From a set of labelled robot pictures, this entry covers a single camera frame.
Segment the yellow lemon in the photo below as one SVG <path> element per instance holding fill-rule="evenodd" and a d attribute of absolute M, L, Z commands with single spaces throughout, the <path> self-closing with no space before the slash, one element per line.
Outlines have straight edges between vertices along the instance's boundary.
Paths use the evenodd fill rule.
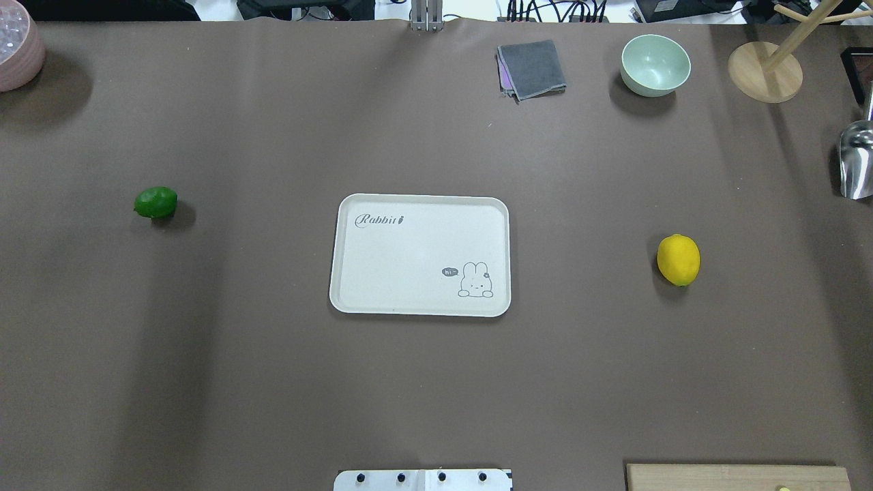
<path fill-rule="evenodd" d="M 681 234 L 665 237 L 657 249 L 657 267 L 667 282 L 674 286 L 689 286 L 700 271 L 699 247 L 691 238 Z"/>

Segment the green lime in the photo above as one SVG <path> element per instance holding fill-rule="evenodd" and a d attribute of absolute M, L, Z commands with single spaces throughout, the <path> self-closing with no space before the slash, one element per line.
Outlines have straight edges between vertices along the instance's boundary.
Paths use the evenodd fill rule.
<path fill-rule="evenodd" d="M 178 193 L 165 186 L 150 187 L 134 199 L 134 211 L 150 220 L 163 220 L 177 211 Z"/>

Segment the cream rabbit print tray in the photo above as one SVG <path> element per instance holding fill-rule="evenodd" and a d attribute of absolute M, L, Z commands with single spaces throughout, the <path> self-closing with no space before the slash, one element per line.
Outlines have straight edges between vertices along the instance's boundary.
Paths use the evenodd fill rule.
<path fill-rule="evenodd" d="M 329 298 L 347 314 L 504 314 L 512 301 L 508 208 L 476 196 L 347 196 Z"/>

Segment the folded grey cloth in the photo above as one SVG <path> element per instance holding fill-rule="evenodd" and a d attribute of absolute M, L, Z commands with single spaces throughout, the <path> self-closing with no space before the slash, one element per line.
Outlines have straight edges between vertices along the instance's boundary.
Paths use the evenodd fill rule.
<path fill-rule="evenodd" d="M 552 40 L 498 46 L 497 62 L 501 92 L 518 102 L 567 87 Z"/>

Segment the mint green bowl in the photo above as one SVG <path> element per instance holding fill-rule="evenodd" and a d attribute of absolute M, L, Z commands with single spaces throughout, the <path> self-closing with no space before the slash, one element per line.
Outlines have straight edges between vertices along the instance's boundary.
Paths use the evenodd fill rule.
<path fill-rule="evenodd" d="M 637 36 L 621 50 L 621 80 L 639 96 L 657 98 L 673 93 L 685 84 L 690 72 L 688 53 L 668 37 Z"/>

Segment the wooden cutting board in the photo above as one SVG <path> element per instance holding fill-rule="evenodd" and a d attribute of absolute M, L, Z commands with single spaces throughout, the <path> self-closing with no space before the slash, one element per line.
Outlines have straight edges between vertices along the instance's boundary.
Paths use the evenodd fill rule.
<path fill-rule="evenodd" d="M 847 470 L 814 465 L 626 465 L 630 490 L 851 490 Z"/>

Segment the wooden mug tree stand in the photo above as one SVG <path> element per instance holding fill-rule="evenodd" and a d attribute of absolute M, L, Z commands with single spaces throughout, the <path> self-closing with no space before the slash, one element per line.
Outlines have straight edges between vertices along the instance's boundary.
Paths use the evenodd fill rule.
<path fill-rule="evenodd" d="M 730 80 L 743 93 L 768 104 L 791 100 L 799 92 L 803 72 L 793 56 L 794 50 L 811 32 L 822 24 L 872 16 L 872 3 L 864 1 L 867 10 L 833 15 L 839 1 L 823 1 L 808 15 L 799 14 L 780 4 L 774 6 L 777 13 L 798 22 L 795 30 L 780 44 L 748 42 L 733 50 L 728 59 Z"/>

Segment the steel scoop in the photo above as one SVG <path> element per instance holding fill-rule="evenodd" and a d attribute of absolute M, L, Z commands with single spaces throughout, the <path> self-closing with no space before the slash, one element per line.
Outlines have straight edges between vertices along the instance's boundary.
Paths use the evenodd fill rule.
<path fill-rule="evenodd" d="M 861 200 L 872 196 L 872 88 L 867 90 L 863 119 L 851 122 L 840 136 L 841 193 Z"/>

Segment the pink ribbed bowl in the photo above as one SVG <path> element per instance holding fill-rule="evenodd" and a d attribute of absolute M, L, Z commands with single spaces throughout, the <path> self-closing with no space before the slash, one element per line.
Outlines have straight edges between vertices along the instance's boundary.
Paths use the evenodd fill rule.
<path fill-rule="evenodd" d="M 1 2 L 1 92 L 25 86 L 46 60 L 46 47 L 30 13 L 16 1 Z"/>

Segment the aluminium frame post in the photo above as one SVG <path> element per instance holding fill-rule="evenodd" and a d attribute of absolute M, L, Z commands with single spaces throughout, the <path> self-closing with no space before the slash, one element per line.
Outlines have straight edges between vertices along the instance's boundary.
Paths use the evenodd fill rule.
<path fill-rule="evenodd" d="M 412 31 L 437 32 L 443 30 L 442 0 L 412 0 L 411 28 Z"/>

